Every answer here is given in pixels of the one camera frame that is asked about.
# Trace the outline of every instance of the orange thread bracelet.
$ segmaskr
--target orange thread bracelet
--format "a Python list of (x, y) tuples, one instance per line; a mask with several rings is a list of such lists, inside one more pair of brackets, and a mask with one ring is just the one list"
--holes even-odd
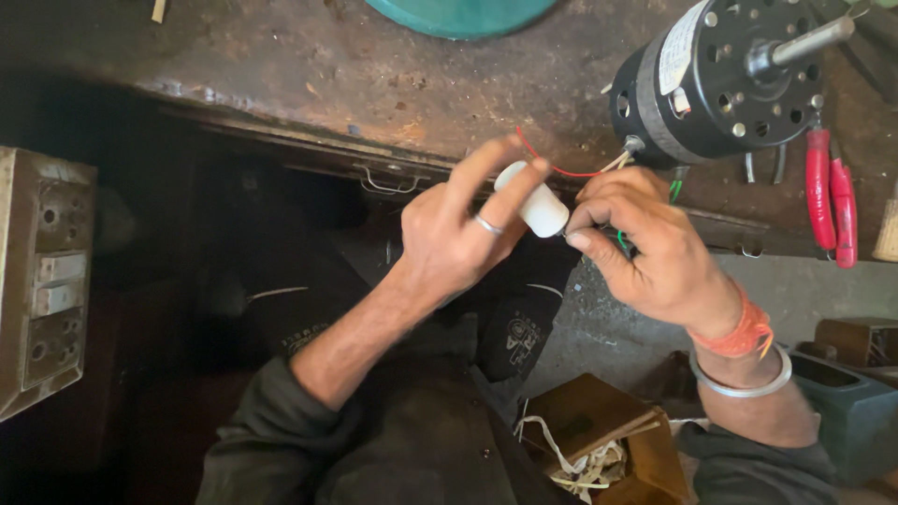
[(742, 300), (742, 317), (739, 319), (739, 324), (735, 330), (720, 339), (706, 339), (689, 330), (686, 330), (686, 332), (695, 343), (720, 356), (738, 358), (753, 350), (760, 350), (761, 358), (763, 358), (773, 343), (770, 317), (748, 299), (742, 286), (739, 286), (733, 280), (731, 282), (739, 290), (739, 297)]

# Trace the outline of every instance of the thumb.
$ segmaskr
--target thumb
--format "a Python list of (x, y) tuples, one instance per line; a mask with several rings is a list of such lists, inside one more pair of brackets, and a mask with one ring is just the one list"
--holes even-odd
[(612, 278), (633, 270), (633, 263), (624, 256), (621, 248), (594, 228), (579, 228), (568, 234), (568, 244), (585, 254), (611, 283)]

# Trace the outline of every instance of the white capacitor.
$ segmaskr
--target white capacitor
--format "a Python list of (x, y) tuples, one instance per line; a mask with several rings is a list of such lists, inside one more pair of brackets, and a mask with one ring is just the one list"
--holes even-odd
[[(510, 164), (496, 178), (493, 188), (496, 191), (501, 190), (525, 166), (527, 166), (527, 162)], [(568, 223), (568, 217), (570, 217), (568, 208), (561, 203), (561, 200), (555, 196), (555, 193), (545, 183), (540, 184), (533, 191), (530, 198), (521, 206), (519, 214), (521, 219), (540, 238), (557, 235), (564, 229), (564, 226)]]

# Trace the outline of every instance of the workbench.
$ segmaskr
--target workbench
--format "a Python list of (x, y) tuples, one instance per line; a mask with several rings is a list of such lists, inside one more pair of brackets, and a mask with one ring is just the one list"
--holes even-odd
[[(152, 3), (5, 0), (0, 62), (121, 84), (189, 105), (189, 114), (210, 111), (206, 123), (218, 128), (282, 144), (294, 138), (395, 158), (430, 170), (423, 179), (433, 183), (470, 149), (517, 126), (567, 171), (607, 164), (621, 146), (602, 89), (693, 1), (562, 0), (517, 33), (476, 41), (418, 34), (363, 0), (169, 0), (163, 24), (150, 20)], [(853, 171), (859, 252), (868, 259), (898, 176), (898, 114), (837, 49), (825, 63), (824, 120)], [(777, 186), (769, 151), (755, 156), (752, 185), (741, 157), (693, 167), (678, 203), (807, 242), (805, 141), (789, 144)], [(584, 183), (551, 180), (568, 192)]]

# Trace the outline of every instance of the red wire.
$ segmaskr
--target red wire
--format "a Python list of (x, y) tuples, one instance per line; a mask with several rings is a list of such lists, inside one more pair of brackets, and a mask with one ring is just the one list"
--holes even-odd
[[(531, 154), (531, 155), (534, 155), (534, 156), (536, 156), (536, 157), (540, 157), (539, 155), (536, 154), (536, 151), (534, 151), (533, 148), (530, 146), (530, 142), (527, 142), (527, 139), (524, 138), (524, 134), (521, 133), (521, 127), (515, 127), (515, 128), (517, 128), (517, 136), (521, 139), (521, 142), (524, 142), (524, 145), (527, 146), (527, 149), (530, 150), (530, 154)], [(555, 165), (552, 166), (552, 170), (554, 170), (555, 172), (558, 172), (558, 173), (560, 173), (560, 174), (562, 174), (562, 175), (567, 175), (567, 176), (569, 176), (569, 177), (595, 177), (596, 175), (602, 173), (602, 172), (596, 172), (596, 173), (573, 173), (573, 172), (566, 172), (566, 171), (564, 171), (564, 170), (561, 170), (560, 168), (558, 168), (558, 167), (555, 166)]]

